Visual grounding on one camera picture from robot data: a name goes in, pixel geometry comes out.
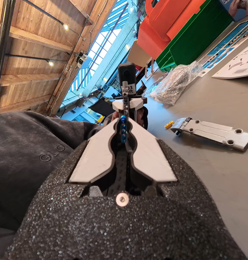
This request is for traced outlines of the person's left forearm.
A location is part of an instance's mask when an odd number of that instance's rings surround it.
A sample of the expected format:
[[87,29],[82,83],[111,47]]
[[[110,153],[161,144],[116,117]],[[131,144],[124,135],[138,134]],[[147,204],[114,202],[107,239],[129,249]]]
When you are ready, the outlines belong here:
[[114,112],[107,116],[105,120],[103,121],[102,125],[90,123],[90,122],[84,122],[83,123],[83,140],[86,141],[90,139],[92,136],[94,136],[96,133],[98,133],[100,130],[102,130],[104,127],[106,127],[112,120],[117,118],[119,116],[118,112]]

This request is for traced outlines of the blue toy beam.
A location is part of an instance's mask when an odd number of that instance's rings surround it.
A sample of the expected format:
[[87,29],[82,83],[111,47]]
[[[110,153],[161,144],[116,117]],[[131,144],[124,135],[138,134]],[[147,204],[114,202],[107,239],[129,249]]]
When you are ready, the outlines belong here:
[[121,135],[121,142],[126,143],[127,142],[127,118],[125,115],[122,115],[120,117],[120,135]]

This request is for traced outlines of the black electronic device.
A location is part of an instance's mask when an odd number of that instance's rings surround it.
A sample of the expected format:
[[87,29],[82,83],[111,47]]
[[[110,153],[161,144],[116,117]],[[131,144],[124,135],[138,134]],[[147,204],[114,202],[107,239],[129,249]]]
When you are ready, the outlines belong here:
[[136,96],[143,96],[145,94],[147,87],[145,86],[142,80],[141,80],[141,84],[142,84],[141,87],[136,91]]

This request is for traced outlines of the black perforated chair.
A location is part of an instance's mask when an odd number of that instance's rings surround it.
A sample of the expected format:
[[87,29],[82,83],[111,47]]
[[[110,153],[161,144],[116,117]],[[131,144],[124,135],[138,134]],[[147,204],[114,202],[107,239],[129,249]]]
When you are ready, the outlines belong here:
[[127,158],[128,152],[126,151],[126,148],[123,148],[117,152],[115,160],[116,178],[108,189],[108,197],[113,197],[122,191],[126,191]]

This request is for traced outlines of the tan board on white stand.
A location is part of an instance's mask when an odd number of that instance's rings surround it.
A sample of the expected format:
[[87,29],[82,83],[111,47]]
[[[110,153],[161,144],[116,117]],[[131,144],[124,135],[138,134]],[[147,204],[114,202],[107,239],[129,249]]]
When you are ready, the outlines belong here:
[[158,69],[158,66],[154,66],[155,60],[138,45],[137,39],[130,48],[127,61],[134,63],[139,73],[142,71],[145,72],[144,77],[146,81],[148,81]]

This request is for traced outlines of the grey toy panel assembly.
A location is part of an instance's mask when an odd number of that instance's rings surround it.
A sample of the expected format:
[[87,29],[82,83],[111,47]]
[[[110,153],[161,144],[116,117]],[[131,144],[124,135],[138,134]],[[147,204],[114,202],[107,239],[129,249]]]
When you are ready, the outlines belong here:
[[[129,99],[129,89],[128,89],[128,82],[127,81],[123,81],[122,82],[122,97],[123,97],[123,108],[124,108],[124,115],[127,118],[127,122],[128,122],[128,118],[129,118],[129,114],[130,114],[130,99]],[[125,143],[125,147],[128,153],[132,153],[132,148],[129,145],[128,142],[128,132],[127,132],[127,142]]]
[[243,152],[248,149],[248,132],[240,128],[180,118],[174,122],[170,130],[176,135],[187,132]]

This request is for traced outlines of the toy robot kit box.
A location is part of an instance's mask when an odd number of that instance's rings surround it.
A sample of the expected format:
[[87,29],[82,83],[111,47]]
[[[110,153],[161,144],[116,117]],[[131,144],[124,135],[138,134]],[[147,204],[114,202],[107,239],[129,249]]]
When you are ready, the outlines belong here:
[[248,16],[248,0],[219,0],[235,22]]

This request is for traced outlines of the white instruction booklet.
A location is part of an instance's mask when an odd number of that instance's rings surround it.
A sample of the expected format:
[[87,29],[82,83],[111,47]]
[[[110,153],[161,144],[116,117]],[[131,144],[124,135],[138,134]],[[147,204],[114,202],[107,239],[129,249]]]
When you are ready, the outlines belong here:
[[212,78],[236,79],[248,76],[248,46],[222,67]]

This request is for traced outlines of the green storage bin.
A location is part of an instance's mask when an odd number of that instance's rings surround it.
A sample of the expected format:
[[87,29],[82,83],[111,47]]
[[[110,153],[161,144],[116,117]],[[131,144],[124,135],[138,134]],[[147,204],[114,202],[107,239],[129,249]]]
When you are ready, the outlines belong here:
[[162,72],[189,65],[230,25],[232,17],[218,0],[207,0],[156,59]]

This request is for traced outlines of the blue sticker sheet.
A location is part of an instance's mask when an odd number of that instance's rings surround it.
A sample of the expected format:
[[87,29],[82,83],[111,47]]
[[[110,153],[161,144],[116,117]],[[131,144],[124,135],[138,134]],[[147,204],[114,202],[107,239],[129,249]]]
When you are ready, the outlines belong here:
[[199,74],[200,77],[206,75],[218,63],[220,63],[233,50],[239,47],[242,42],[248,39],[248,20],[239,23],[230,31],[219,43],[217,43],[199,63],[204,68]]

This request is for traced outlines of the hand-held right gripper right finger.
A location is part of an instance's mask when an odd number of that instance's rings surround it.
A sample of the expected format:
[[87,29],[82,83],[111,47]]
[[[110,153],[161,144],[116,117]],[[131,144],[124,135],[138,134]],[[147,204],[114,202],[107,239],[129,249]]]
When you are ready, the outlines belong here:
[[142,192],[148,187],[157,191],[161,184],[177,183],[157,138],[131,118],[125,119],[125,125],[131,183]]

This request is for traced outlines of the clear plastic bag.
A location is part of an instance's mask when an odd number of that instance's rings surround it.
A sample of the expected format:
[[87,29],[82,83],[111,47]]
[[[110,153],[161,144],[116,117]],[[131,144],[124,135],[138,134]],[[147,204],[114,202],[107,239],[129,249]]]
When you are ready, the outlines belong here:
[[174,106],[185,88],[194,81],[204,67],[197,61],[180,64],[166,75],[158,85],[152,86],[148,95],[164,105]]

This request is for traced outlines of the white ceiling-mounted device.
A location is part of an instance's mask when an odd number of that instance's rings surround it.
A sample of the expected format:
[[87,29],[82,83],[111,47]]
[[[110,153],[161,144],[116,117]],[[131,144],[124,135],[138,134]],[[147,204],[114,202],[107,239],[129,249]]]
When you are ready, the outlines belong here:
[[85,54],[83,51],[79,52],[76,55],[77,67],[80,69],[88,68],[91,60],[92,58],[89,55]]

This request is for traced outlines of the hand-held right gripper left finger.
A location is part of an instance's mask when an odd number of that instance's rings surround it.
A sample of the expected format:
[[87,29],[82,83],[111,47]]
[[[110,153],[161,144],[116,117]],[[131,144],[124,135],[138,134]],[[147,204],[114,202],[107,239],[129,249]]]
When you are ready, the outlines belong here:
[[117,118],[88,140],[69,178],[69,183],[98,186],[102,192],[114,183],[116,179],[115,155],[111,141],[118,135],[118,123]]

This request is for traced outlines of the orange plastic container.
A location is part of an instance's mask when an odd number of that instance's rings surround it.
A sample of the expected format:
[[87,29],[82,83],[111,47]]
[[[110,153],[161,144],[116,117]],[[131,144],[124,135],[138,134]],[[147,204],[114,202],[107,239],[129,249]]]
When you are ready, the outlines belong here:
[[146,0],[146,17],[137,44],[154,60],[162,53],[187,21],[200,10],[205,0],[159,0],[153,7]]

